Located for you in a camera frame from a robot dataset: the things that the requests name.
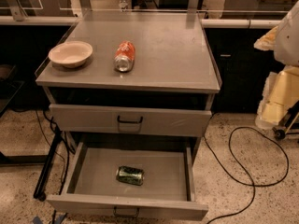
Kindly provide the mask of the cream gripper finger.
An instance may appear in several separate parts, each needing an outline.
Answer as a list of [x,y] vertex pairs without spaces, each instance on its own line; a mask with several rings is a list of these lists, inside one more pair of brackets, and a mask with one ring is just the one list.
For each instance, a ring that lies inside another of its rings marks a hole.
[[278,30],[277,26],[272,28],[265,35],[257,39],[253,47],[262,51],[273,50],[275,47],[277,30]]
[[271,72],[264,83],[255,125],[264,130],[278,126],[298,101],[299,68],[287,66],[279,73]]

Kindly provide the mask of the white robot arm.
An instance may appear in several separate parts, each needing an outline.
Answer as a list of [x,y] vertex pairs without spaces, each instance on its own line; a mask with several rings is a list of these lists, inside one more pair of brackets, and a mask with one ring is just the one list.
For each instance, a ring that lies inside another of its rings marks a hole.
[[257,39],[254,48],[274,51],[282,71],[270,73],[263,88],[255,124],[269,130],[278,126],[288,110],[299,101],[299,1],[278,26]]

